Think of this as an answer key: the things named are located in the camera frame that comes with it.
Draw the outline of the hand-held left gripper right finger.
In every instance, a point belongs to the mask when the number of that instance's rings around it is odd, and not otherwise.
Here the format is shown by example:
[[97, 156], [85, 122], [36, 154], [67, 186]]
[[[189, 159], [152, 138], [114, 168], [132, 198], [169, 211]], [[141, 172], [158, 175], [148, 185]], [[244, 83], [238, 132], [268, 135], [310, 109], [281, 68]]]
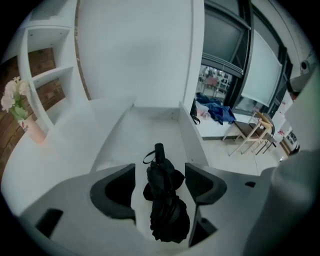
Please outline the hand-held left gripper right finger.
[[196, 205], [189, 247], [233, 221], [254, 224], [267, 199], [271, 176], [270, 168], [256, 176], [186, 163], [185, 184]]

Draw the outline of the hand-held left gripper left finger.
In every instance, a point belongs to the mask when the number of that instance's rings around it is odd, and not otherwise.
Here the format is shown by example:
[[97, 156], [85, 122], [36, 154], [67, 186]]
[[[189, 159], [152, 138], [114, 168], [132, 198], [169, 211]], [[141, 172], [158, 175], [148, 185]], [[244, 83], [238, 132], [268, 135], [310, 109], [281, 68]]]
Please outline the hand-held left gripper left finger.
[[20, 215], [47, 238], [109, 240], [136, 224], [131, 207], [136, 186], [134, 163], [64, 180]]

